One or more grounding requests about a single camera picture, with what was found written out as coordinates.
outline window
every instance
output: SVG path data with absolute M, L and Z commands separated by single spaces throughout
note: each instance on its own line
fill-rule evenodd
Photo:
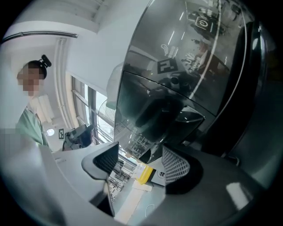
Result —
M 114 128 L 100 117 L 97 117 L 97 127 L 100 131 L 105 133 L 105 135 L 114 139 Z
M 106 107 L 107 97 L 73 78 L 73 98 L 79 124 L 94 125 L 93 142 L 113 141 L 115 111 Z
M 102 114 L 105 114 L 105 101 L 106 100 L 107 100 L 106 96 L 102 95 L 99 92 L 96 92 L 96 109 Z

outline white wall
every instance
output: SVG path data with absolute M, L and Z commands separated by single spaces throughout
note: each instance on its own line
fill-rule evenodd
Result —
M 101 21 L 98 34 L 72 39 L 67 71 L 107 95 L 113 69 L 125 60 L 130 40 L 149 0 L 115 0 Z
M 55 40 L 56 37 L 45 35 L 20 37 L 3 43 L 0 50 L 6 58 L 11 57 L 11 67 L 17 75 L 24 64 L 31 60 L 39 60 L 46 51 L 46 55 L 53 58 Z
M 22 12 L 15 23 L 28 21 L 59 22 L 97 32 L 98 24 L 92 21 L 96 12 L 95 6 L 95 4 L 86 5 L 83 1 L 35 0 Z

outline sticker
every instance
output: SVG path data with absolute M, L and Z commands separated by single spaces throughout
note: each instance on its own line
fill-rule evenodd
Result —
M 59 129 L 59 139 L 64 139 L 64 129 Z
M 202 16 L 199 16 L 197 17 L 196 21 L 195 21 L 195 25 L 204 29 L 204 30 L 207 30 L 208 28 L 208 19 L 205 18 L 205 17 L 202 17 Z
M 156 174 L 159 178 L 163 179 L 165 177 L 165 173 L 161 172 L 161 171 L 156 171 Z
M 161 61 L 158 61 L 157 63 L 157 73 L 158 74 L 174 72 L 177 70 L 178 70 L 177 63 L 172 58 L 161 60 Z

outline green shirt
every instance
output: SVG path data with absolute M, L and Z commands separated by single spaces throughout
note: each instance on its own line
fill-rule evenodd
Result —
M 17 125 L 17 132 L 23 133 L 31 137 L 35 142 L 41 145 L 48 145 L 44 135 L 42 124 L 39 119 L 27 108 L 23 111 Z

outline person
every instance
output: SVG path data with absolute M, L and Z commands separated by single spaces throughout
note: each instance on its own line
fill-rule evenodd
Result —
M 28 94 L 30 99 L 38 95 L 39 89 L 47 76 L 46 68 L 48 66 L 51 66 L 49 60 L 47 63 L 42 59 L 34 60 L 25 64 L 18 73 L 18 85 L 22 86 L 24 93 Z M 49 146 L 39 118 L 27 107 L 24 109 L 16 124 L 16 130 L 18 133 L 28 135 L 38 144 Z

